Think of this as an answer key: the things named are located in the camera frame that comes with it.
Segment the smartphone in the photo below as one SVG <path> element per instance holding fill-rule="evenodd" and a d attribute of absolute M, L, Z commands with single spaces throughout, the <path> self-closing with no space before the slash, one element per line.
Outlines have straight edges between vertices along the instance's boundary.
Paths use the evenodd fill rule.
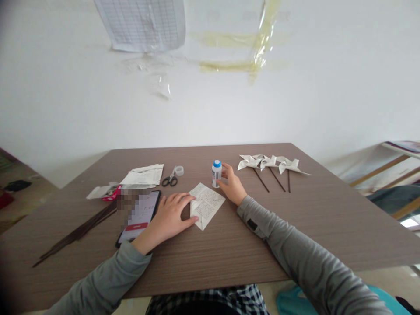
<path fill-rule="evenodd" d="M 160 197 L 160 190 L 154 190 L 148 195 L 139 195 L 139 199 L 128 215 L 127 225 L 118 237 L 116 248 L 119 248 L 124 241 L 132 242 L 147 228 L 158 210 Z"/>

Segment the glue stick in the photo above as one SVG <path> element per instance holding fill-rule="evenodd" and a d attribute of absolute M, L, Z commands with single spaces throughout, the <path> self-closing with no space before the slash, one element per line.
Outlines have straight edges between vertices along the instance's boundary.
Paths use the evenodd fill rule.
<path fill-rule="evenodd" d="M 211 171 L 213 173 L 213 187 L 219 188 L 219 184 L 217 183 L 217 180 L 222 178 L 222 164 L 220 163 L 219 160 L 216 160 L 213 162 Z"/>

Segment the scissors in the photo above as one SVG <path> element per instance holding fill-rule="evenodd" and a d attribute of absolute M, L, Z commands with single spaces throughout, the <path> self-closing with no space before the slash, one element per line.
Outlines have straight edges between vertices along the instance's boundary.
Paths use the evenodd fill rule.
<path fill-rule="evenodd" d="M 162 181 L 162 186 L 164 186 L 164 187 L 166 187 L 166 186 L 168 186 L 168 185 L 175 186 L 175 185 L 178 183 L 178 179 L 174 176 L 174 174 L 175 174 L 175 169 L 176 169 L 176 165 L 175 165 L 175 167 L 174 167 L 174 170 L 172 171 L 171 176 L 168 176 L 167 178 L 165 178 L 165 179 Z"/>

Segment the gray sleeve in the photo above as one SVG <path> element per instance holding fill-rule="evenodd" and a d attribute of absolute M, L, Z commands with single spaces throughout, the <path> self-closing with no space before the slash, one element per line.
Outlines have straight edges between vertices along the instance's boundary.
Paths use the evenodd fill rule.
<path fill-rule="evenodd" d="M 247 196 L 237 211 L 267 241 L 319 314 L 392 314 L 362 280 L 321 245 Z"/>
<path fill-rule="evenodd" d="M 140 254 L 125 241 L 113 257 L 76 282 L 44 315 L 113 313 L 123 295 L 146 270 L 150 259 L 151 255 Z"/>

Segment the plaid pants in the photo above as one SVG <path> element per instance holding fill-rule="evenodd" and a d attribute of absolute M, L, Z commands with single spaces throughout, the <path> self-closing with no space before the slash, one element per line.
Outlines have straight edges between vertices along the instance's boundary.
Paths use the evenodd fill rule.
<path fill-rule="evenodd" d="M 192 301 L 216 301 L 239 314 L 269 315 L 263 296 L 256 284 L 240 287 L 209 289 L 152 297 L 146 315 L 171 314 L 177 307 Z"/>

